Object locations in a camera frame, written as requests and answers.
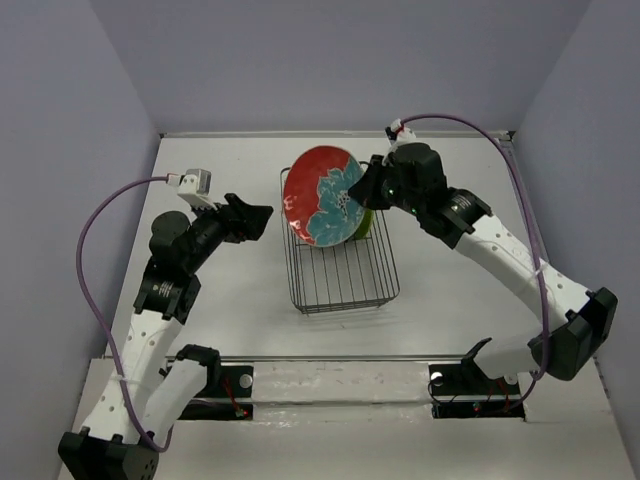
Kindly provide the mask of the lime green plate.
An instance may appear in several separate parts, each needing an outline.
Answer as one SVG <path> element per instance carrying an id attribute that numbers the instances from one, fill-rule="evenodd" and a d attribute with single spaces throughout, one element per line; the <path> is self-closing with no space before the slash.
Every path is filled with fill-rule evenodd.
<path id="1" fill-rule="evenodd" d="M 373 223 L 373 217 L 374 217 L 373 211 L 366 209 L 364 212 L 362 221 L 360 222 L 358 228 L 356 229 L 355 233 L 352 236 L 352 239 L 354 241 L 362 240 L 369 234 L 371 225 Z"/>

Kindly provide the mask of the red and teal plate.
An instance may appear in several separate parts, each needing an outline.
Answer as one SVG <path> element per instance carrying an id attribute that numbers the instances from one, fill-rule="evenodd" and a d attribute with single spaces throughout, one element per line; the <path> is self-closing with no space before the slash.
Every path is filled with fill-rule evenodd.
<path id="1" fill-rule="evenodd" d="M 282 192 L 283 213 L 291 231 L 317 248 L 339 245 L 360 226 L 365 208 L 349 195 L 364 175 L 347 150 L 329 145 L 302 153 L 287 173 Z"/>

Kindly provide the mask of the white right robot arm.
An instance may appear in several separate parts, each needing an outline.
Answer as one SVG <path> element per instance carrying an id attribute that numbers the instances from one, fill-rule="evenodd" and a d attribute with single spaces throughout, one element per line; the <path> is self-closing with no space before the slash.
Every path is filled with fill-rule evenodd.
<path id="1" fill-rule="evenodd" d="M 540 293 L 526 229 L 505 162 L 486 140 L 433 139 L 450 186 L 492 209 L 461 248 L 429 236 L 392 209 L 370 241 L 294 252 L 280 214 L 263 237 L 224 246 L 203 277 L 222 350 L 230 355 L 458 355 L 481 340 L 481 358 L 460 368 L 482 392 L 497 374 L 527 370 L 541 308 L 559 326 L 587 299 L 583 285 L 545 267 Z"/>

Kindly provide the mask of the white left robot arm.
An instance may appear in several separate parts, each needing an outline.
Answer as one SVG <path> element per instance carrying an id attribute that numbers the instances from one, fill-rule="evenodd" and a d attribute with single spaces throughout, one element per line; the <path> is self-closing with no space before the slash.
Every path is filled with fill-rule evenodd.
<path id="1" fill-rule="evenodd" d="M 173 426 L 195 395 L 221 383 L 218 351 L 189 344 L 167 368 L 168 348 L 184 327 L 199 293 L 196 275 L 234 234 L 229 205 L 156 217 L 150 258 L 134 301 L 123 348 L 91 413 L 63 434 L 58 453 L 75 479 L 151 479 L 170 446 Z"/>

